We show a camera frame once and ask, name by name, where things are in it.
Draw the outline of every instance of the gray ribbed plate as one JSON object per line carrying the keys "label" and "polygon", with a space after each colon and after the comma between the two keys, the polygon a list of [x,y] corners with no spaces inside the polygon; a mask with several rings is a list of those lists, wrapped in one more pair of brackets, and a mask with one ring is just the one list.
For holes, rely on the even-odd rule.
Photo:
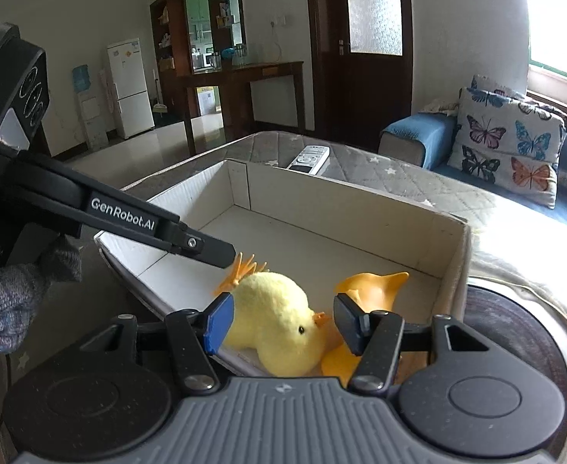
{"label": "gray ribbed plate", "polygon": [[[15,462],[47,461],[22,454]],[[412,435],[387,403],[351,394],[337,379],[233,377],[221,392],[183,401],[170,422],[142,446],[102,462],[447,464],[467,460],[433,449]],[[545,452],[501,460],[516,462],[553,460]]]}

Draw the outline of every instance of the window sill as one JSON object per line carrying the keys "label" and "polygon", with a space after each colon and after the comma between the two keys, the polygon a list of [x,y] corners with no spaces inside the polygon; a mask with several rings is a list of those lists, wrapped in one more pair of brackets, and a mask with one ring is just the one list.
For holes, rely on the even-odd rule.
{"label": "window sill", "polygon": [[567,77],[529,65],[529,95],[567,113]]}

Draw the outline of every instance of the yellow plastic toy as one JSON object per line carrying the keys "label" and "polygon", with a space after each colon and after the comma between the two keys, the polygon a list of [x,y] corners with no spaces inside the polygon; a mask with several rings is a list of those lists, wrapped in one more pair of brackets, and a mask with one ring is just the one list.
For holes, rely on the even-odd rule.
{"label": "yellow plastic toy", "polygon": [[[392,310],[397,291],[408,277],[408,272],[386,276],[357,274],[339,283],[335,292],[347,294],[366,313],[373,310]],[[327,377],[339,377],[345,387],[360,361],[361,358],[352,354],[348,346],[342,343],[323,357],[322,373]]]}
{"label": "yellow plastic toy", "polygon": [[258,267],[253,256],[236,255],[232,271],[215,291],[234,298],[234,321],[224,344],[257,350],[263,366],[278,377],[300,377],[318,365],[326,347],[322,330],[329,321],[309,308],[307,296],[286,276]]}

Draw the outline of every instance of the plush toy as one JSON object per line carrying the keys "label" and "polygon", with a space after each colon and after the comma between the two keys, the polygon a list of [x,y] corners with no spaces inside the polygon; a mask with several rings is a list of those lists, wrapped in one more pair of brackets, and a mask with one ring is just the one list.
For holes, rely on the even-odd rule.
{"label": "plush toy", "polygon": [[[407,280],[408,272],[386,276],[357,274],[339,283],[335,292],[347,294],[366,313],[392,310],[397,291]],[[342,343],[323,357],[322,373],[327,377],[339,377],[345,387],[360,361],[361,358],[352,354],[348,346]]]}
{"label": "plush toy", "polygon": [[262,365],[278,377],[309,373],[323,357],[323,325],[330,319],[309,308],[307,296],[286,276],[258,267],[253,256],[242,263],[236,255],[232,271],[216,295],[228,291],[234,298],[234,321],[224,344],[257,350]]}

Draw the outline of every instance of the blue sofa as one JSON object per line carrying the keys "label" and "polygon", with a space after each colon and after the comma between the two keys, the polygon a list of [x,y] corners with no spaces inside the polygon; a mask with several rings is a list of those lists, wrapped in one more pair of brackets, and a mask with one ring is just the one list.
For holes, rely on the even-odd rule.
{"label": "blue sofa", "polygon": [[[559,186],[557,205],[551,210],[523,196],[447,165],[455,136],[456,117],[418,113],[392,123],[382,131],[378,153],[430,169],[523,204],[547,217],[567,224],[567,189]],[[567,138],[561,150],[560,169],[567,171]]]}

